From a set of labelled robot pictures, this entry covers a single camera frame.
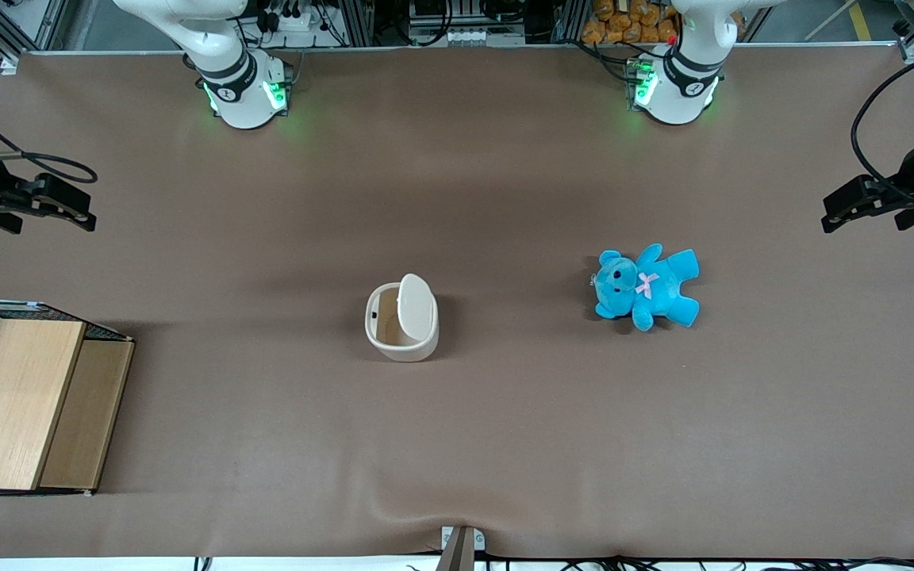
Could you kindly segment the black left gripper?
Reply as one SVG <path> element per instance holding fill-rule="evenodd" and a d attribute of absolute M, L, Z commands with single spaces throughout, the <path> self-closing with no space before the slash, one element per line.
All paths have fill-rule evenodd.
<path fill-rule="evenodd" d="M 842 225 L 866 217 L 893 213 L 900 231 L 914 227 L 914 148 L 901 160 L 895 174 L 877 179 L 878 198 L 874 205 L 873 177 L 855 177 L 824 199 L 822 229 L 824 234 L 838 231 Z"/>

